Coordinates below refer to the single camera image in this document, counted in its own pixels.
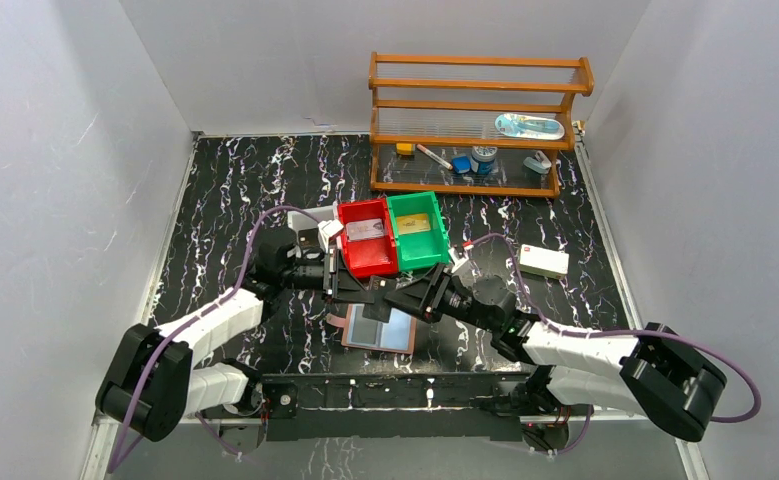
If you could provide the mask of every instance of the pen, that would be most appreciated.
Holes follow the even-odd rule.
[[[440,157],[439,155],[436,155],[435,153],[431,152],[424,145],[419,143],[418,145],[416,145],[416,148],[421,153],[423,153],[423,154],[427,155],[428,157],[432,158],[433,161],[438,163],[439,165],[442,165],[443,167],[447,168],[448,170],[453,170],[453,167],[451,166],[450,163],[448,163],[447,160],[445,160],[444,158]]]

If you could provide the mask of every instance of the white panel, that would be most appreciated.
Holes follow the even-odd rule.
[[[192,371],[184,415],[214,407],[232,405],[242,399],[248,378],[238,369],[223,363]]]
[[[649,0],[121,3],[189,126],[221,134],[367,131],[372,51],[587,56],[586,118]]]
[[[76,478],[191,134],[114,0],[0,0],[0,478]]]
[[[158,327],[160,334],[167,337],[180,325],[191,320],[212,303],[218,303],[219,307],[174,338],[175,342],[189,344],[189,348],[192,349],[192,365],[197,365],[213,350],[224,345],[236,335],[255,328],[262,320],[262,301],[257,299],[253,293],[239,289],[236,295],[227,302],[221,303],[219,299],[216,299],[180,320],[168,322]]]
[[[763,391],[754,420],[708,427],[710,478],[778,479],[779,2],[652,2],[587,134],[642,320],[716,348]],[[728,379],[718,415],[751,406]]]
[[[562,330],[586,335],[596,330],[560,326]],[[573,338],[561,336],[542,322],[528,332],[524,349],[537,365],[558,365],[602,377],[618,378],[622,357],[629,357],[639,340],[634,337]]]
[[[557,367],[551,372],[548,391],[563,405],[597,405],[645,415],[621,377],[601,377]]]

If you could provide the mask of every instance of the green bin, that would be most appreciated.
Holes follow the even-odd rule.
[[[398,252],[399,270],[428,268],[444,262],[448,263],[448,232],[442,222],[439,203],[433,192],[411,193],[387,197],[392,231]],[[415,233],[401,233],[398,229],[398,217],[407,215],[427,215],[430,229]]]

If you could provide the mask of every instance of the floor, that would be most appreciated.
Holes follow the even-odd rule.
[[[151,320],[180,318],[209,302],[237,276],[245,235],[259,212],[280,204],[316,207],[380,196],[369,189],[367,135],[230,137],[198,141]],[[556,200],[440,195],[452,243],[505,232],[519,243],[570,255],[562,281],[526,276],[532,298],[555,321],[594,328],[627,327],[586,186],[573,153],[560,158]],[[500,178],[493,172],[493,178]],[[285,218],[258,238],[291,235]],[[506,249],[476,248],[480,271],[508,279]],[[412,355],[348,349],[313,293],[291,293],[288,311],[227,345],[216,357],[237,358],[264,373],[435,373],[517,371],[489,346],[489,334],[456,321],[419,322]]]

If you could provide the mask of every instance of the wooden rack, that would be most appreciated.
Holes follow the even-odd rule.
[[[533,77],[544,82],[529,81]],[[568,59],[521,59],[496,57],[444,57],[422,55],[371,54],[368,86],[372,91],[370,138],[372,144],[372,190],[436,191],[444,193],[557,197],[560,186],[556,159],[560,150],[574,149],[571,110],[577,94],[592,94],[594,80],[586,57]],[[414,93],[415,99],[380,98],[380,89]],[[420,98],[438,90],[490,91],[491,96],[522,94],[561,94],[551,103],[484,103],[429,101]],[[544,141],[507,137],[495,128],[498,115],[507,112],[528,113],[554,118],[565,127],[559,140]],[[396,143],[421,143],[443,147],[493,146],[499,149],[538,149],[554,162],[548,178],[540,186],[469,185],[468,182],[445,185],[419,181],[379,181],[381,149],[394,152]],[[499,161],[521,162],[513,153]]]

